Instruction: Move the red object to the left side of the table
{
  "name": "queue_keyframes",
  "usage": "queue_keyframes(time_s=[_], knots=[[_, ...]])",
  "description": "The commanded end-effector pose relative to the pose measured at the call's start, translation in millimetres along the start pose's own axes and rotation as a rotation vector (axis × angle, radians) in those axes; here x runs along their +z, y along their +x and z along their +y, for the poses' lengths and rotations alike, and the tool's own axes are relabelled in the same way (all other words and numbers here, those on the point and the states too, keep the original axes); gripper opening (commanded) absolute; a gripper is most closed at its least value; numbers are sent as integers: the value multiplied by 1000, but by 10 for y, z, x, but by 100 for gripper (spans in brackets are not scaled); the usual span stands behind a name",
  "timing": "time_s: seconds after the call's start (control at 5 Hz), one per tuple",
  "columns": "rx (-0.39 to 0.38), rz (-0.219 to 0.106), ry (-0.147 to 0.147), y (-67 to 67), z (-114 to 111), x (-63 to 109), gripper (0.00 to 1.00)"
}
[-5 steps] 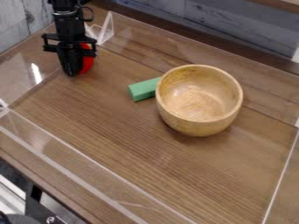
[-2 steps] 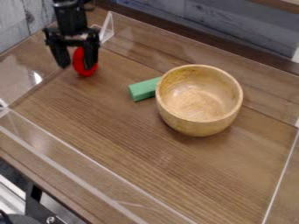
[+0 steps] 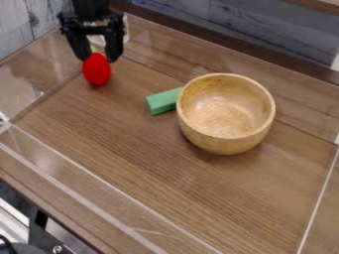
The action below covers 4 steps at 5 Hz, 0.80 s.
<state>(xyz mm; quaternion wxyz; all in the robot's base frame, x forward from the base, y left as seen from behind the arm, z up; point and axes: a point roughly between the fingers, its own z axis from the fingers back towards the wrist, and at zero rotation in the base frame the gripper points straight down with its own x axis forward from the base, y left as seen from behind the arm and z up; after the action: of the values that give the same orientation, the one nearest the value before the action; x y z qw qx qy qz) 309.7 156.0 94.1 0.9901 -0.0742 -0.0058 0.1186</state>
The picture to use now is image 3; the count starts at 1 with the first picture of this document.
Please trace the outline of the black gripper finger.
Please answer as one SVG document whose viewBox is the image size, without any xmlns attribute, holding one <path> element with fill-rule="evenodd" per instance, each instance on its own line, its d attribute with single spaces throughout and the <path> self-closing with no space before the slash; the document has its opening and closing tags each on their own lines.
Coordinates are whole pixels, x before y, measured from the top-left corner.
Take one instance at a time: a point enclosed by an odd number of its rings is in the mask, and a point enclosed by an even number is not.
<svg viewBox="0 0 339 254">
<path fill-rule="evenodd" d="M 91 55 L 91 47 L 87 36 L 72 33 L 71 31 L 65 32 L 65 36 L 76 57 L 84 61 Z"/>
<path fill-rule="evenodd" d="M 115 63 L 119 57 L 123 54 L 123 37 L 124 37 L 124 30 L 108 30 L 104 33 L 104 40 L 105 40 L 105 56 L 111 63 Z"/>
</svg>

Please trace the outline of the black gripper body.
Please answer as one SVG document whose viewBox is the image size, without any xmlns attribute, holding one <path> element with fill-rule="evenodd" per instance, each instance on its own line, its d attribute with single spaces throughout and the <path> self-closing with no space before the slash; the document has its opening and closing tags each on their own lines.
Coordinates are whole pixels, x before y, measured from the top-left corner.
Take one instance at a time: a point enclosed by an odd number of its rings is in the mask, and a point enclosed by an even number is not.
<svg viewBox="0 0 339 254">
<path fill-rule="evenodd" d="M 60 12 L 57 15 L 61 32 L 68 35 L 104 35 L 108 32 L 125 34 L 123 14 L 105 10 L 97 16 L 85 16 L 76 11 Z"/>
</svg>

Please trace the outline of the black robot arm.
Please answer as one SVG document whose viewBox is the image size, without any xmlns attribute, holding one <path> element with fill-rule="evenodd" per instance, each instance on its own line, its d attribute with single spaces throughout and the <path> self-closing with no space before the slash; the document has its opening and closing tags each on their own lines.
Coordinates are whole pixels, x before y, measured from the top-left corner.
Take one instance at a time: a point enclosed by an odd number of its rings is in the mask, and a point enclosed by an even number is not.
<svg viewBox="0 0 339 254">
<path fill-rule="evenodd" d="M 125 25 L 123 13 L 109 9 L 109 0 L 71 0 L 73 10 L 57 15 L 61 34 L 76 57 L 84 62 L 91 55 L 88 36 L 103 36 L 107 60 L 115 63 L 123 54 Z"/>
</svg>

